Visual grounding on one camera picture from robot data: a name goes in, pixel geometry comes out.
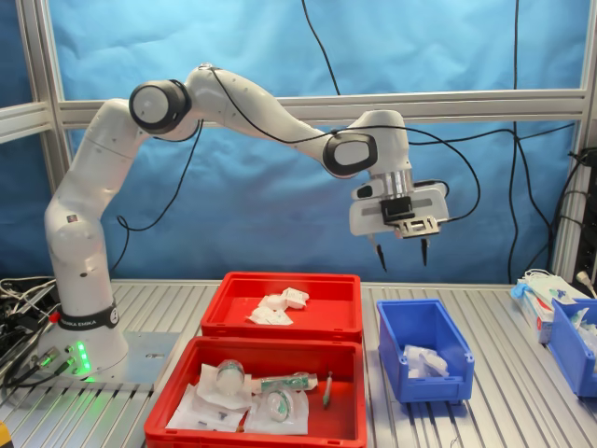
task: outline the plastic bin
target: plastic bin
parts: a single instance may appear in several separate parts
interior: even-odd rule
[[[309,398],[309,434],[274,436],[166,429],[188,384],[199,382],[202,363],[217,366],[237,359],[254,377],[317,373],[320,381]],[[330,403],[323,407],[328,370],[333,372]],[[363,351],[360,344],[320,341],[271,341],[200,337],[191,340],[145,423],[149,448],[195,447],[333,447],[367,446]]]
[[[470,399],[475,359],[465,338],[437,299],[378,301],[380,355],[401,403]],[[431,348],[448,363],[445,378],[409,378],[405,345]]]
[[[247,319],[263,296],[280,294],[287,287],[310,295],[305,309],[286,310],[292,325],[257,325]],[[341,274],[229,273],[201,320],[201,331],[206,336],[360,343],[360,279]]]
[[[583,308],[589,308],[583,320],[597,324],[597,301],[575,299],[574,305],[561,305],[553,301],[554,316],[549,349],[572,391],[579,397],[597,397],[595,355],[585,345],[575,330],[570,317]]]

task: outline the ridged metal surface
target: ridged metal surface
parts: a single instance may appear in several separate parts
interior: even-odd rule
[[[186,341],[201,334],[201,317],[217,285],[114,283],[127,329],[181,333],[165,378]],[[369,447],[597,447],[597,400],[579,400],[570,391],[549,350],[534,342],[507,288],[364,284],[362,296]],[[475,355],[473,396],[463,405],[401,405],[382,369],[375,301],[425,298],[442,300]],[[0,408],[0,420],[15,446],[35,448],[143,446],[143,423],[158,395],[143,388],[58,386],[20,393],[18,406]]]

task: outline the blue curtain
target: blue curtain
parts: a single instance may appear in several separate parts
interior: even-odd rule
[[[15,2],[0,2],[0,107],[29,103]],[[44,211],[50,194],[38,135],[0,145],[0,278],[49,274]]]
[[[343,94],[512,87],[513,0],[307,5]],[[277,96],[334,94],[299,0],[62,0],[50,6],[69,100],[126,98],[148,79],[184,80],[202,62],[248,77]],[[586,0],[521,2],[520,89],[579,87],[588,12]],[[526,135],[563,124],[523,122],[519,130]],[[501,127],[511,123],[418,128],[447,139]],[[77,147],[82,131],[71,137]],[[411,141],[421,139],[410,135]],[[568,128],[523,142],[535,200],[548,217],[566,176],[571,141]],[[134,227],[153,222],[174,194],[191,145],[144,144],[104,214],[110,263],[125,236],[116,215]],[[432,238],[427,268],[418,241],[383,235],[385,273],[367,240],[353,237],[348,227],[350,192],[366,175],[338,180],[287,147],[205,129],[178,199],[155,228],[132,234],[116,276],[221,278],[229,271],[271,270],[357,273],[371,281],[504,283],[513,238],[507,201],[512,138],[496,134],[457,147],[479,175],[479,208]],[[472,206],[472,176],[451,151],[412,147],[410,157],[416,179],[438,177],[450,184],[453,216]],[[518,166],[515,274],[547,241],[528,199],[520,157]],[[10,171],[12,178],[22,176]],[[43,265],[45,246],[31,248]]]

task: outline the white robotic arm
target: white robotic arm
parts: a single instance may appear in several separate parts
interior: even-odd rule
[[[103,372],[127,355],[100,218],[147,138],[187,139],[201,119],[284,143],[336,177],[368,170],[371,180],[353,192],[350,227],[355,235],[395,231],[399,237],[425,236],[437,233],[437,222],[448,218],[443,187],[413,184],[406,132],[392,128],[404,127],[395,111],[369,111],[348,130],[329,134],[292,117],[257,84],[209,64],[193,70],[185,84],[142,84],[129,101],[109,100],[100,108],[46,211],[62,307],[59,325],[40,338],[38,351],[55,348],[57,364],[70,357],[73,368],[64,375],[84,378]],[[363,127],[371,128],[351,130]]]

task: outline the aluminum frame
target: aluminum frame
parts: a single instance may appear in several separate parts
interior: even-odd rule
[[[0,143],[40,133],[50,189],[54,191],[73,156],[66,130],[87,127],[103,101],[64,100],[48,0],[15,1],[35,103],[0,109],[3,129]],[[597,0],[591,0],[580,89],[392,93],[280,98],[280,101],[292,115],[312,125],[348,124],[372,109],[398,110],[409,123],[578,120],[573,143],[573,151],[577,152],[580,147],[597,143],[596,5]],[[581,168],[573,188],[586,191],[588,183],[589,170]],[[583,195],[569,195],[563,211],[569,217],[581,219],[584,202]],[[574,274],[579,236],[576,224],[563,222],[553,267],[567,280]]]

